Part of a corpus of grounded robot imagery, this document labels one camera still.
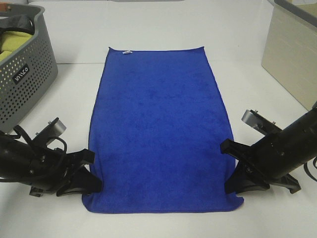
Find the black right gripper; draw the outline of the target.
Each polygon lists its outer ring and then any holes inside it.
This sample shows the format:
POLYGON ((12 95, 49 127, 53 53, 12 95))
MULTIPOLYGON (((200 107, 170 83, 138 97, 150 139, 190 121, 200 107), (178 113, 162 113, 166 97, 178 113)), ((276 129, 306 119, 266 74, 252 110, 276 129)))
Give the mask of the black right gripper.
POLYGON ((278 151, 274 144, 276 138, 276 135, 267 135, 251 146, 230 139, 220 144, 221 154, 238 160, 233 174, 224 184, 227 194, 266 191, 271 184, 285 187, 291 194, 301 189, 299 182, 289 174, 290 167, 281 162, 286 153, 278 151))

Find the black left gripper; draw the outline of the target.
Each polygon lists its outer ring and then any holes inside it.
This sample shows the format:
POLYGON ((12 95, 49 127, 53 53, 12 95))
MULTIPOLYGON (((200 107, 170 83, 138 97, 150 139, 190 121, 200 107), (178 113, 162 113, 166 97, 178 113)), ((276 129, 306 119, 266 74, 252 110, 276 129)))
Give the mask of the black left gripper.
POLYGON ((94 152, 83 149, 73 153, 57 154, 54 164, 46 163, 39 178, 31 181, 29 194, 35 197, 56 194, 56 196, 101 192, 103 182, 85 167, 94 162, 94 152))

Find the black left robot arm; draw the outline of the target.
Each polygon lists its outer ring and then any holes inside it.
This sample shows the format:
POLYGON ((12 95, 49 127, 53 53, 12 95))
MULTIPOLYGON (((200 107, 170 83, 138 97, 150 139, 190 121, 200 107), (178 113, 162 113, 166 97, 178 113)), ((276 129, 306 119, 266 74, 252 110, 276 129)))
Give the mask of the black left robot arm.
POLYGON ((0 180, 30 186, 30 195, 41 197, 101 192, 103 182, 86 169, 94 162, 94 152, 83 149, 68 153, 67 144, 56 135, 43 142, 31 139, 15 126, 15 134, 0 134, 0 180))

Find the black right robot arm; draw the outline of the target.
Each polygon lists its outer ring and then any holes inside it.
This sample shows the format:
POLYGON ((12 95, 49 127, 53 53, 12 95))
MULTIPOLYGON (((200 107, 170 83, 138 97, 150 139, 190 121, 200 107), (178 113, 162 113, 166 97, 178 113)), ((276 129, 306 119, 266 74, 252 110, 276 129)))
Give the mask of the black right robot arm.
POLYGON ((290 172, 300 166, 313 178, 307 162, 317 162, 316 107, 285 129, 277 127, 253 110, 246 110, 242 121, 264 137, 251 146, 230 139, 221 143, 221 153, 238 160, 233 174, 224 184, 227 194, 265 191, 271 185, 285 187, 294 194, 301 187, 290 172))

